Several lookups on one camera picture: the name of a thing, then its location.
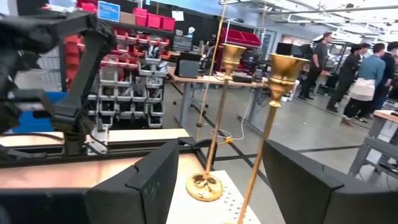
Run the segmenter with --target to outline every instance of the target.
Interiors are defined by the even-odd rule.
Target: white apron
[[[374,90],[374,80],[365,80],[363,78],[359,78],[349,91],[349,97],[355,100],[371,101],[373,100]]]

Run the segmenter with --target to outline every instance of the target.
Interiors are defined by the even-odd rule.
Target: blue sign
[[[98,1],[98,18],[119,22],[120,5]]]

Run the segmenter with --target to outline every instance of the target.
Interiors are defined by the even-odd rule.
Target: thin brass rod
[[[220,126],[221,119],[223,117],[226,91],[228,90],[228,82],[229,82],[229,79],[227,79],[227,78],[224,79],[223,93],[221,94],[220,106],[218,107],[218,111],[217,111],[216,126],[214,127],[214,135],[213,135],[213,139],[211,140],[210,153],[209,153],[209,158],[207,159],[206,171],[205,171],[205,175],[204,175],[205,178],[207,178],[209,176],[211,163],[213,162],[212,158],[215,153],[216,140],[217,140],[217,136],[218,136],[218,128]]]
[[[264,0],[264,11],[262,12],[262,26],[264,26],[264,23],[266,21],[266,14],[267,14],[267,0]]]
[[[221,34],[221,30],[223,27],[223,21],[224,21],[224,16],[225,16],[225,11],[226,11],[226,4],[223,7],[223,12],[221,13],[221,19],[220,19],[220,23],[218,24],[218,32],[217,32],[217,38],[216,38],[216,45],[214,47],[214,51],[213,51],[213,57],[211,58],[211,64],[210,64],[210,71],[209,71],[209,78],[207,79],[206,82],[206,89],[205,89],[205,93],[203,95],[203,99],[202,99],[202,103],[201,103],[201,108],[200,108],[200,115],[199,115],[199,120],[198,120],[198,124],[201,124],[201,119],[203,116],[203,112],[205,110],[205,104],[206,104],[206,97],[207,97],[207,92],[209,90],[209,85],[210,85],[210,78],[213,74],[213,67],[214,67],[214,61],[216,60],[216,52],[217,52],[217,48],[218,48],[218,42],[220,41],[220,34]],[[199,140],[200,137],[200,128],[197,128],[197,140]]]
[[[264,140],[268,139],[269,134],[271,133],[272,124],[274,122],[274,118],[275,118],[277,109],[278,109],[278,107],[273,107],[273,106],[270,106],[270,108],[269,108],[269,114],[267,117],[266,125],[264,126],[264,132],[262,134],[262,139],[259,144],[259,150],[257,152],[256,161],[254,162],[254,167],[253,167],[253,170],[252,170],[252,173],[250,176],[249,188],[247,189],[246,194],[244,196],[241,213],[239,214],[238,224],[243,223],[243,217],[244,217],[244,214],[246,213],[246,209],[248,208],[250,197],[251,197],[253,187],[254,187],[254,183],[256,182],[257,172],[259,171],[259,167],[260,167],[260,163],[261,163],[261,159],[262,159],[262,147],[264,145]]]

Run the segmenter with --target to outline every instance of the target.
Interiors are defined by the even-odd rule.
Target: black pants
[[[373,95],[373,100],[368,101],[366,104],[364,104],[363,107],[361,108],[361,112],[358,113],[358,116],[360,118],[363,118],[369,114],[373,114],[377,101],[384,93],[383,90],[384,90],[383,87],[379,87],[379,86],[375,89],[374,95]]]
[[[361,101],[361,100],[355,100],[355,99],[349,99],[349,102],[346,105],[346,108],[344,109],[344,115],[347,116],[347,118],[352,118],[356,114],[358,114],[359,110],[364,108],[370,101]]]
[[[302,85],[300,96],[309,97],[310,96],[310,88],[315,84],[317,78],[321,74],[322,69],[317,67],[310,67],[310,71],[308,72],[307,79]]]
[[[353,82],[354,80],[339,80],[337,89],[334,94],[332,94],[327,107],[334,107],[337,102],[340,102],[341,99],[343,99],[344,95],[347,93],[349,87],[353,84]]]

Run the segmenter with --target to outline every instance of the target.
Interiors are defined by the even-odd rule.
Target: gray shelving
[[[139,62],[136,76],[128,69],[101,67],[98,92],[88,97],[89,116],[93,120],[100,118],[104,124],[112,125],[115,118],[145,118],[149,128],[162,127],[167,62],[148,57],[140,58]]]

